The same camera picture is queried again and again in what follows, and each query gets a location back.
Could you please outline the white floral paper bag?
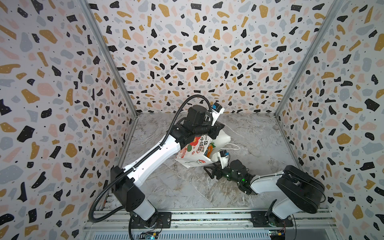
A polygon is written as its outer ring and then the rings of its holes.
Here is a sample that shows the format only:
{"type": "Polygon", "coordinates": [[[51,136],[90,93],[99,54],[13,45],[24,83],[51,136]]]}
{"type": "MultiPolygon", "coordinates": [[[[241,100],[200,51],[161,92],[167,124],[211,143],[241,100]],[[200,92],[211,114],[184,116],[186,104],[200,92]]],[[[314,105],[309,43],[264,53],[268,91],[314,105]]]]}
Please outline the white floral paper bag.
{"type": "Polygon", "coordinates": [[[240,147],[231,144],[231,137],[227,135],[223,130],[219,132],[216,139],[212,139],[207,135],[197,137],[193,142],[186,145],[176,156],[175,160],[182,164],[186,168],[195,168],[218,164],[222,168],[218,159],[219,151],[221,150],[239,150],[240,147]],[[207,147],[210,143],[213,143],[214,148],[211,156],[206,157],[207,147]]]}

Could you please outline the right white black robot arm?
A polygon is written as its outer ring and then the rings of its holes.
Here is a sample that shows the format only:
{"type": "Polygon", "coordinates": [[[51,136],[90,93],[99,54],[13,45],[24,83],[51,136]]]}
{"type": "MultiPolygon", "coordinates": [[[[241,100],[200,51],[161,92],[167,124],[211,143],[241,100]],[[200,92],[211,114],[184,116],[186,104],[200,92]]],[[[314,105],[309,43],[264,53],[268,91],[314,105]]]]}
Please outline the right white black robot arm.
{"type": "Polygon", "coordinates": [[[280,226],[295,213],[317,213],[321,203],[325,202],[325,186],[307,173],[295,166],[287,165],[282,171],[256,176],[240,160],[234,160],[222,168],[217,164],[204,167],[211,179],[235,182],[241,192],[247,195],[258,195],[266,192],[281,192],[285,198],[278,202],[274,200],[268,210],[252,219],[259,225],[280,226]]]}

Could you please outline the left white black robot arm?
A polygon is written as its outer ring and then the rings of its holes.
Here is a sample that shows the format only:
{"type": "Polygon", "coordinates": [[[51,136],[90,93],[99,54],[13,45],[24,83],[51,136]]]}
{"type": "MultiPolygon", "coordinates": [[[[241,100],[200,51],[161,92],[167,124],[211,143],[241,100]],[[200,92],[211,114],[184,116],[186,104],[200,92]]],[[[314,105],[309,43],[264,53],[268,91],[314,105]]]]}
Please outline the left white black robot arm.
{"type": "Polygon", "coordinates": [[[169,135],[138,160],[124,168],[112,169],[112,190],[127,212],[151,222],[157,216],[156,208],[141,191],[146,179],[172,155],[186,168],[201,167],[217,161],[214,154],[231,140],[223,131],[218,118],[224,108],[214,103],[211,110],[194,105],[186,117],[171,127],[169,135]]]}

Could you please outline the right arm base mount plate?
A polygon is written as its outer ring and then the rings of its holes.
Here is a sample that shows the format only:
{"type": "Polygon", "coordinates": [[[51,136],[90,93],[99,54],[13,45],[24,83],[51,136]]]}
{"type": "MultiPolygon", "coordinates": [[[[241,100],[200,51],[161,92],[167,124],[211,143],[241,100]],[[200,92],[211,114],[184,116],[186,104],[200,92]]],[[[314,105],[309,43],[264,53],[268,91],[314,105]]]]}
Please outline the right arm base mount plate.
{"type": "Polygon", "coordinates": [[[250,221],[254,228],[267,228],[267,227],[293,227],[293,221],[287,217],[283,220],[276,217],[273,213],[267,211],[252,211],[250,221]]]}

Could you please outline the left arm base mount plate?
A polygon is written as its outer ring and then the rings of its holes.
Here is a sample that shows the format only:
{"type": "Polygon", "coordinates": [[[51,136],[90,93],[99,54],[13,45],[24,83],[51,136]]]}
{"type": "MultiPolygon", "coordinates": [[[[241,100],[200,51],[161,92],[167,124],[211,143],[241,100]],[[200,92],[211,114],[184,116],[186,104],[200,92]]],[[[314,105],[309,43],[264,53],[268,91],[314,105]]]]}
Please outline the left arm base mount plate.
{"type": "Polygon", "coordinates": [[[133,215],[130,220],[132,229],[169,229],[171,227],[171,212],[155,212],[148,220],[143,220],[138,215],[133,215]]]}

